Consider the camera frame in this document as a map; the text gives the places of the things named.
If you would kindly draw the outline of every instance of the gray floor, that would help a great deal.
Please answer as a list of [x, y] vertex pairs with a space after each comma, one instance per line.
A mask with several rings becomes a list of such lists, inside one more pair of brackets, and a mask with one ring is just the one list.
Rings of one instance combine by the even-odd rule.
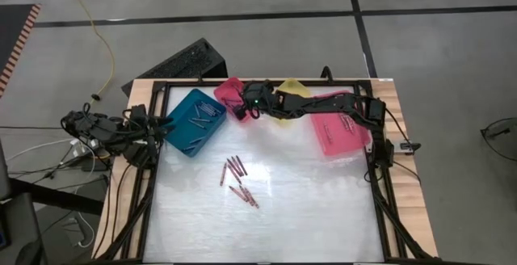
[[[84, 0], [95, 19], [348, 11], [350, 0]], [[75, 0], [43, 4], [39, 21], [84, 20]], [[517, 0], [359, 0], [363, 10], [514, 5]], [[479, 129], [515, 115], [517, 13], [407, 15], [364, 19], [377, 73], [395, 78], [439, 254], [449, 260], [514, 264], [517, 167], [492, 153]], [[241, 77], [367, 77], [353, 18], [277, 19], [100, 27], [116, 56], [116, 77], [96, 109], [118, 115], [123, 83], [205, 37]], [[37, 28], [0, 100], [0, 125], [58, 126], [107, 78], [109, 57], [88, 27]], [[6, 155], [66, 139], [61, 131], [0, 130]], [[58, 162], [66, 145], [27, 154], [12, 170]], [[75, 183], [69, 172], [49, 187]]]

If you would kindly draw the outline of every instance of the wooden board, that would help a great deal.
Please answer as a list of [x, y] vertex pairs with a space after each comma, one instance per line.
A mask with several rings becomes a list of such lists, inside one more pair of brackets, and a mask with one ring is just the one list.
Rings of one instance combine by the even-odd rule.
[[[264, 80], [266, 78], [254, 78], [254, 80]], [[270, 80], [285, 80], [286, 78], [269, 78]], [[204, 79], [205, 81], [224, 81], [224, 79], [219, 78], [209, 78]], [[312, 81], [322, 81], [324, 82], [326, 79], [324, 78], [297, 78], [297, 80], [312, 80]], [[398, 101], [397, 91], [395, 88], [395, 83], [392, 79], [364, 79], [364, 78], [336, 78], [336, 80], [370, 80], [372, 83], [373, 94], [376, 98], [380, 98], [380, 100], [386, 102], [386, 107], [393, 113], [397, 122], [400, 124], [402, 130], [406, 133], [406, 125], [404, 122], [404, 118], [401, 112], [401, 106]], [[146, 108], [149, 109], [150, 99], [152, 94], [153, 83], [155, 79], [137, 79], [133, 82], [131, 95], [128, 101], [128, 107], [137, 104], [144, 104]], [[170, 82], [195, 82], [196, 79], [159, 79], [157, 81], [170, 81]], [[163, 94], [158, 94], [156, 113], [158, 113], [162, 107], [162, 96]], [[388, 115], [386, 116], [386, 136], [388, 139], [392, 141], [401, 141], [404, 138], [402, 137], [400, 131], [395, 125], [395, 121], [391, 119]], [[396, 155], [395, 161], [401, 163], [402, 165], [410, 168], [412, 171], [416, 172], [416, 166], [414, 164], [414, 158], [412, 156], [405, 155]], [[111, 236], [113, 225], [115, 225], [115, 237], [122, 229], [124, 224], [128, 219], [129, 212], [129, 204], [131, 202], [132, 191], [134, 188], [135, 177], [137, 170], [134, 167], [129, 168], [128, 173], [125, 175], [122, 186], [120, 188], [120, 198], [119, 198], [119, 208], [118, 208], [118, 217], [115, 220], [115, 205], [116, 202], [116, 188], [118, 186], [118, 182], [120, 181], [121, 175], [124, 173], [124, 169], [127, 166], [127, 162], [124, 158], [118, 157], [115, 160], [113, 166], [113, 175], [114, 179], [111, 181], [111, 190], [108, 197], [110, 197], [110, 210], [109, 210], [109, 219], [106, 220], [108, 211], [107, 211], [107, 201], [104, 202], [104, 210], [103, 215], [101, 216], [101, 221], [99, 222], [98, 233], [95, 239], [95, 249], [99, 246], [100, 239], [103, 235], [104, 228], [107, 225], [107, 232], [104, 238], [104, 242], [99, 249], [99, 253], [97, 256], [101, 255], [111, 244]], [[401, 222], [408, 229], [414, 239], [420, 244], [420, 246], [429, 254], [437, 256], [435, 239], [433, 237], [433, 233], [431, 231], [431, 225], [429, 223], [429, 218], [427, 216], [426, 205], [423, 199], [423, 194], [421, 187], [418, 183], [418, 180], [409, 172], [405, 171], [401, 167], [395, 165], [390, 168], [390, 174], [393, 182], [393, 191], [395, 194], [398, 213], [401, 219]], [[146, 171], [144, 175], [144, 179], [149, 177], [148, 171]], [[143, 192], [147, 187], [147, 181], [144, 180], [142, 183], [141, 195], [143, 196]], [[388, 228], [389, 234], [389, 245], [391, 248], [392, 256], [397, 256], [397, 243], [395, 241], [395, 234], [393, 231], [393, 227], [386, 221], [386, 226]], [[132, 234], [132, 242], [129, 251], [129, 258], [135, 258], [137, 256], [137, 244], [140, 237], [140, 229], [141, 229], [141, 219], [137, 223], [136, 227], [133, 230]]]

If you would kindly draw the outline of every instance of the blue tray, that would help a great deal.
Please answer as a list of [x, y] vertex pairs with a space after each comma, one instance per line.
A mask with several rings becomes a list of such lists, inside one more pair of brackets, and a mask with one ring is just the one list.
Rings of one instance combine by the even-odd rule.
[[[216, 116], [209, 116], [198, 108], [200, 111], [200, 118], [212, 121], [211, 123], [196, 122], [197, 124], [204, 126], [206, 129], [202, 129], [188, 121], [191, 118], [197, 118], [194, 105], [197, 104], [199, 106], [201, 102], [213, 106], [220, 112], [216, 113]], [[203, 148], [203, 145], [208, 141], [217, 128], [219, 128], [219, 126], [225, 121], [226, 108], [203, 93], [201, 90], [193, 89], [167, 117], [173, 118], [172, 124], [174, 125], [174, 130], [169, 132], [166, 140], [183, 154], [188, 157], [194, 157], [201, 148]], [[191, 141], [201, 137], [203, 137], [203, 140], [198, 141], [195, 144], [190, 144]], [[195, 146], [194, 149], [187, 151], [184, 150], [193, 145]]]

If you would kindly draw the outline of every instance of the white cable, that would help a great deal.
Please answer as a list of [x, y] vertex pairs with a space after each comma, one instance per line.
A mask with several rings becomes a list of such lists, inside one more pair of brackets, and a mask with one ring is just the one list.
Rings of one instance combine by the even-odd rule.
[[[84, 145], [83, 147], [87, 147], [88, 150], [91, 152], [91, 170], [90, 170], [90, 173], [87, 175], [86, 179], [84, 180], [84, 182], [87, 182], [88, 179], [91, 177], [91, 175], [94, 173], [94, 169], [95, 169], [95, 153], [94, 153], [94, 150], [92, 150], [90, 148], [90, 146], [88, 145]], [[80, 187], [77, 187], [75, 188], [75, 192], [74, 194], [77, 194], [78, 193], [78, 190], [79, 190]], [[79, 218], [81, 218], [82, 221], [84, 221], [84, 223], [88, 226], [88, 228], [90, 228], [90, 231], [91, 231], [91, 240], [86, 244], [86, 245], [83, 245], [82, 242], [79, 242], [78, 243], [78, 246], [80, 246], [81, 248], [87, 248], [89, 247], [95, 240], [95, 231], [94, 231], [94, 228], [91, 227], [90, 223], [87, 222], [84, 217], [82, 216], [82, 214], [80, 212], [78, 212], [79, 214]]]
[[6, 159], [6, 162], [9, 162], [10, 160], [14, 159], [14, 158], [17, 158], [18, 156], [22, 155], [22, 154], [25, 154], [26, 152], [29, 152], [29, 151], [33, 151], [34, 149], [39, 149], [39, 148], [43, 148], [43, 147], [46, 147], [48, 145], [55, 145], [55, 144], [59, 144], [59, 143], [64, 143], [64, 142], [67, 142], [67, 141], [72, 141], [73, 139], [65, 139], [65, 140], [59, 140], [59, 141], [54, 141], [54, 142], [50, 142], [50, 143], [45, 143], [45, 144], [41, 144], [41, 145], [37, 145], [37, 146], [34, 146], [32, 148], [29, 148], [29, 149], [25, 149], [24, 151], [18, 153], [18, 154], [15, 154], [13, 156], [10, 156], [8, 159]]

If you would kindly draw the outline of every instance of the pink tray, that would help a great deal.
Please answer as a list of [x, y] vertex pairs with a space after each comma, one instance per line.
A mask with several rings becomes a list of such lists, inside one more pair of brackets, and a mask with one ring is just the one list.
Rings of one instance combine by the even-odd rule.
[[[235, 77], [228, 78], [225, 82], [221, 83], [214, 91], [213, 94], [219, 103], [226, 107], [226, 111], [234, 118], [237, 119], [233, 113], [233, 107], [242, 105], [242, 99], [239, 93], [242, 92], [244, 84]], [[250, 119], [250, 112], [246, 111], [244, 119], [240, 120], [242, 123]]]
[[[337, 91], [317, 97], [348, 92]], [[370, 142], [368, 130], [359, 126], [350, 117], [342, 113], [325, 113], [310, 115], [317, 139], [326, 156], [362, 149]]]

